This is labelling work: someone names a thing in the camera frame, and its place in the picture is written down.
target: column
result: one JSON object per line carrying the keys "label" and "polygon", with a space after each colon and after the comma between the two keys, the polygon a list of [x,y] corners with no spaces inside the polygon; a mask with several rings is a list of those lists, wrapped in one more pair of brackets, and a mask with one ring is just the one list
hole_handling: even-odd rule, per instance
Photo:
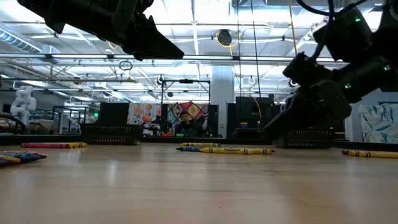
{"label": "column", "polygon": [[234,103],[234,76],[232,66],[214,66],[211,75],[211,104],[218,105],[218,134],[226,138],[227,103]]}

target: table surface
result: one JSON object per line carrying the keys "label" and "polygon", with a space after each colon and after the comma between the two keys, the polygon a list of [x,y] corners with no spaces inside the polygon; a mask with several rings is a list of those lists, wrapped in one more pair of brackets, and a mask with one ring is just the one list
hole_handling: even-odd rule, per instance
{"label": "table surface", "polygon": [[398,222],[397,159],[339,149],[244,156],[176,147],[34,149],[49,158],[0,169],[0,223]]}

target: man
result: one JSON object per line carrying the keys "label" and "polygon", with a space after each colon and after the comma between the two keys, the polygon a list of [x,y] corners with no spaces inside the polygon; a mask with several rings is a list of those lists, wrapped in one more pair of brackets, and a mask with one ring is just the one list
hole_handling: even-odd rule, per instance
{"label": "man", "polygon": [[196,137],[203,134],[203,128],[200,124],[196,124],[191,116],[186,112],[180,113],[181,123],[175,128],[176,134],[184,134],[188,137]]}

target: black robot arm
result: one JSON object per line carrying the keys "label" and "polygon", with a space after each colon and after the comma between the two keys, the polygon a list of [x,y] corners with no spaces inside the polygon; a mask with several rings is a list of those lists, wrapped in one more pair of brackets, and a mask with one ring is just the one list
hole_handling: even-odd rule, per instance
{"label": "black robot arm", "polygon": [[356,7],[335,13],[329,26],[313,36],[318,44],[325,44],[334,60],[347,62],[347,66],[329,70],[304,53],[296,55],[283,73],[300,88],[263,131],[276,138],[291,129],[343,120],[351,114],[349,104],[361,101],[368,93],[378,88],[398,91],[397,13],[398,1],[386,0],[375,33]]}
{"label": "black robot arm", "polygon": [[61,34],[65,24],[120,45],[125,53],[144,58],[180,59],[184,53],[143,12],[154,0],[18,0]]}

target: black basket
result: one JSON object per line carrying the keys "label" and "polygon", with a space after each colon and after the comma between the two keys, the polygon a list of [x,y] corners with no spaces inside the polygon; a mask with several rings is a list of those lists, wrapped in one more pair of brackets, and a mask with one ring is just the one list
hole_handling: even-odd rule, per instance
{"label": "black basket", "polygon": [[289,149],[328,149],[334,138],[334,129],[303,129],[289,131],[272,144]]}
{"label": "black basket", "polygon": [[134,124],[80,124],[83,141],[88,144],[135,145],[144,127]]}

